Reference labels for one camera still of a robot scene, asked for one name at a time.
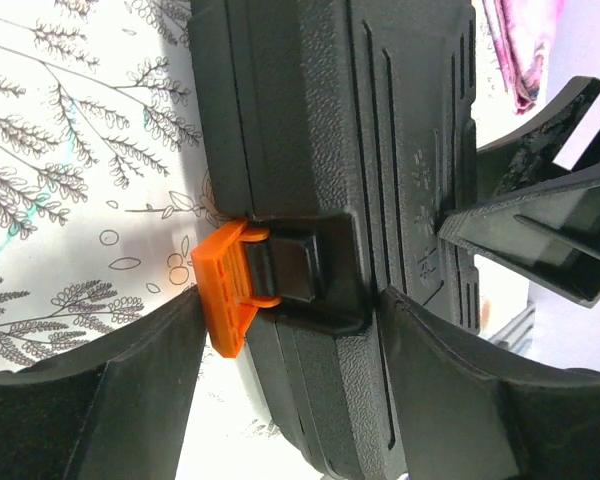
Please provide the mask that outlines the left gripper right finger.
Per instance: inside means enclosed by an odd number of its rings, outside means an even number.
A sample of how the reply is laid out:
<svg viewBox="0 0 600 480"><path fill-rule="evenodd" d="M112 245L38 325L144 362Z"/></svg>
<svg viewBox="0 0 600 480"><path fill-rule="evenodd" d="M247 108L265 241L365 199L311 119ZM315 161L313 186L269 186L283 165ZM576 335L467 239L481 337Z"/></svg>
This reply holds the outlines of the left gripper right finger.
<svg viewBox="0 0 600 480"><path fill-rule="evenodd" d="M393 288L379 325L413 479L600 479L600 372L559 369Z"/></svg>

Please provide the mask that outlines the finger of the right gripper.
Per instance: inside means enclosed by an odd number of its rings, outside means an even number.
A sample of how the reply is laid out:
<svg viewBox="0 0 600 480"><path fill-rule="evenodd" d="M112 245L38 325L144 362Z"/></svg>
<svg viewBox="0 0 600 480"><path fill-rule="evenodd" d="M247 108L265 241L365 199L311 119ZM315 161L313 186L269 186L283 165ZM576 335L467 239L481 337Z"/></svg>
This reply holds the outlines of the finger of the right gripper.
<svg viewBox="0 0 600 480"><path fill-rule="evenodd" d="M600 95L600 79L576 76L526 123L478 149L477 198L534 185Z"/></svg>
<svg viewBox="0 0 600 480"><path fill-rule="evenodd" d="M438 235L593 306L600 300L600 162L456 210Z"/></svg>

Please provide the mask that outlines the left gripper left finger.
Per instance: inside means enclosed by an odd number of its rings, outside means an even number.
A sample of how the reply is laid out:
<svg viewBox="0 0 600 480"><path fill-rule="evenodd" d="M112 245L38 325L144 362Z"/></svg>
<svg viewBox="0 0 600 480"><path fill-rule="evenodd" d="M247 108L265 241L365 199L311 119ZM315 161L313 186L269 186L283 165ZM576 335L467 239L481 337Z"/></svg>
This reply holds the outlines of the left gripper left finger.
<svg viewBox="0 0 600 480"><path fill-rule="evenodd" d="M173 479L206 341L190 289L19 372L0 371L0 479Z"/></svg>

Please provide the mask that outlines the black plastic tool case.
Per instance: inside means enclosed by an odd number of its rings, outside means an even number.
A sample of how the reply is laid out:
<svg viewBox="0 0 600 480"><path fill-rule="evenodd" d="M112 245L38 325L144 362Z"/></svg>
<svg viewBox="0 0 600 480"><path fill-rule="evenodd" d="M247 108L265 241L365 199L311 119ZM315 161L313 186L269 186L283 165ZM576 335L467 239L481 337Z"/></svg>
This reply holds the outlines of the black plastic tool case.
<svg viewBox="0 0 600 480"><path fill-rule="evenodd" d="M475 150L468 1L195 1L188 24L215 204L247 250L246 340L273 422L319 472L406 469L378 327L393 287L477 323L472 262L438 239Z"/></svg>

